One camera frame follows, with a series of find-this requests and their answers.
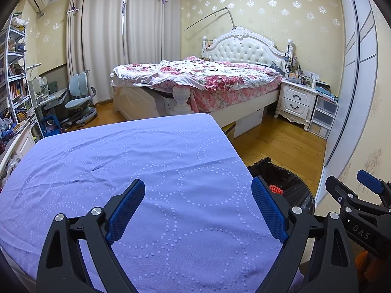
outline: trash can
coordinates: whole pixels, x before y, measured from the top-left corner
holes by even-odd
[[[276,185],[283,190],[288,203],[300,207],[308,214],[314,214],[315,200],[306,183],[285,168],[274,165],[270,157],[247,167],[252,177],[262,176],[267,185]]]

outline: curtain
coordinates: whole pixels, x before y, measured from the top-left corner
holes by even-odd
[[[163,8],[162,59],[181,59],[181,0],[168,0]]]
[[[79,12],[72,12],[66,18],[66,61],[68,80],[75,74],[85,70],[83,50],[81,48],[81,21],[84,0],[69,0],[68,10],[73,6],[80,8]]]
[[[89,87],[97,95],[93,103],[109,100],[109,75],[124,63],[122,41],[123,0],[84,0],[82,48]]]
[[[126,63],[160,63],[162,61],[162,21],[161,0],[125,0]]]

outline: white nightstand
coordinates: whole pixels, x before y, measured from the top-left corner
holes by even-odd
[[[301,123],[308,131],[318,91],[286,80],[281,82],[280,98],[275,118],[281,114],[290,122]]]

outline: silver bolt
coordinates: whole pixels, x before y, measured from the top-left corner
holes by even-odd
[[[91,214],[93,214],[94,216],[100,215],[101,212],[102,209],[99,207],[95,207],[94,209],[91,210]]]
[[[292,208],[292,211],[293,211],[295,214],[297,214],[297,215],[299,215],[299,214],[301,214],[301,213],[303,212],[303,210],[302,210],[300,207],[297,207],[297,206],[293,207],[293,208]]]
[[[58,214],[55,218],[55,221],[61,221],[64,219],[64,215],[63,214]]]
[[[337,219],[339,218],[339,215],[338,215],[336,212],[332,211],[332,212],[330,213],[330,217],[333,218],[333,219],[335,219],[335,220],[337,220]]]

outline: headboard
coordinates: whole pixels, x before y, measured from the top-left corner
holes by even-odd
[[[204,36],[203,40],[202,56],[213,61],[241,61],[265,65],[271,65],[274,62],[285,73],[288,73],[285,66],[285,53],[277,50],[273,41],[243,27],[238,26],[214,39],[213,44],[207,48],[205,48],[207,45],[205,41],[208,38]],[[289,45],[293,46],[292,40],[288,40]]]

